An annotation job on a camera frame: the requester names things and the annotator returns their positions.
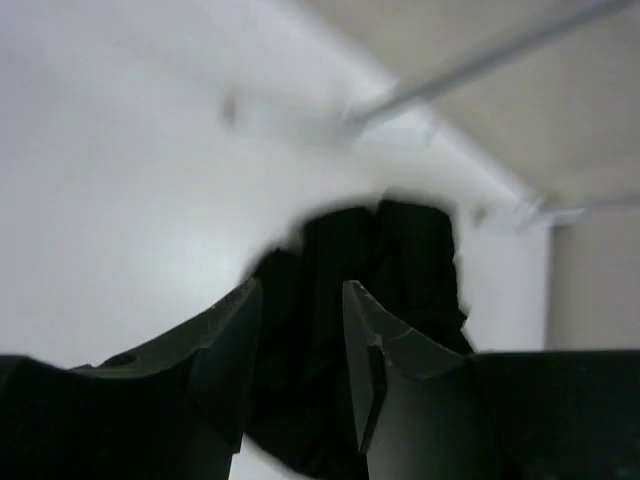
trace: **metal rod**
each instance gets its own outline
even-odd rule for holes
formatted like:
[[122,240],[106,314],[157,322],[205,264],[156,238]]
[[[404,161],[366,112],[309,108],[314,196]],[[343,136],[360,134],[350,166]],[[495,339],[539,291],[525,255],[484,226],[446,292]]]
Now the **metal rod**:
[[519,35],[489,45],[472,58],[464,59],[420,85],[415,85],[415,82],[400,83],[388,98],[371,107],[349,112],[345,118],[345,126],[361,129],[374,119],[396,113],[413,100],[431,101],[534,48],[567,35],[583,25],[618,13],[638,3],[638,0],[598,0],[586,5],[586,2],[580,0],[574,3],[578,6],[554,18],[537,20]]
[[587,215],[638,208],[640,208],[640,194],[631,193],[593,200],[571,207],[542,208],[534,215],[534,219],[556,226],[573,225]]

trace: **black plastic part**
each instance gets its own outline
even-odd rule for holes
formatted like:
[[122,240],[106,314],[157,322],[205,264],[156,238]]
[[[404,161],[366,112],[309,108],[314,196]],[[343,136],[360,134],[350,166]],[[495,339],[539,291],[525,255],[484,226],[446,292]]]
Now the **black plastic part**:
[[250,280],[96,368],[0,357],[0,478],[227,479],[260,316]]
[[[640,352],[461,357],[343,293],[371,480],[640,479]],[[376,350],[382,374],[364,369]]]
[[[500,478],[498,447],[464,357],[385,311],[359,283],[346,283],[343,295],[356,430],[370,479]],[[379,373],[362,375],[370,362],[381,363]],[[367,385],[375,375],[384,376],[384,392],[382,379]]]

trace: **dark object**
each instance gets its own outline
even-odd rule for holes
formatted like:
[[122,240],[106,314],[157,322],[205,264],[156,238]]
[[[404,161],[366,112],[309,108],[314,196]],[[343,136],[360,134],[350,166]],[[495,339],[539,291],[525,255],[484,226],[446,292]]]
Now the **dark object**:
[[100,367],[0,357],[0,478],[226,479],[248,415],[260,287]]
[[640,352],[464,357],[344,287],[371,480],[640,479]]
[[353,428],[342,284],[359,280],[420,332],[471,352],[460,331],[466,316],[451,221],[438,208],[386,199],[375,213],[364,206],[331,212],[302,232],[301,253],[271,252],[252,272],[265,303],[247,432],[298,473],[366,479]]

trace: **white ceiling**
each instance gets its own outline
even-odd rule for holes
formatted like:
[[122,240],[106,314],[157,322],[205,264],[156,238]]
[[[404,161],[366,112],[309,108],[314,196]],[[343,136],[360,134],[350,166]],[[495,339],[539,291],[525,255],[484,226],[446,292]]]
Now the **white ceiling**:
[[[539,0],[300,0],[400,78],[557,6]],[[640,9],[574,32],[435,102],[525,182],[565,202],[640,191]]]

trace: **black fabric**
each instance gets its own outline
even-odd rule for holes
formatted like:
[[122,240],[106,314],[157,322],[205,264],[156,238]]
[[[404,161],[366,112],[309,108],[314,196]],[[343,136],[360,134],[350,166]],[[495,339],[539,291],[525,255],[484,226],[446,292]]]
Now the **black fabric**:
[[393,200],[377,212],[308,221],[300,254],[276,250],[253,272],[264,292],[247,433],[294,471],[366,480],[358,454],[342,330],[342,283],[359,280],[390,312],[461,354],[454,237],[440,209]]

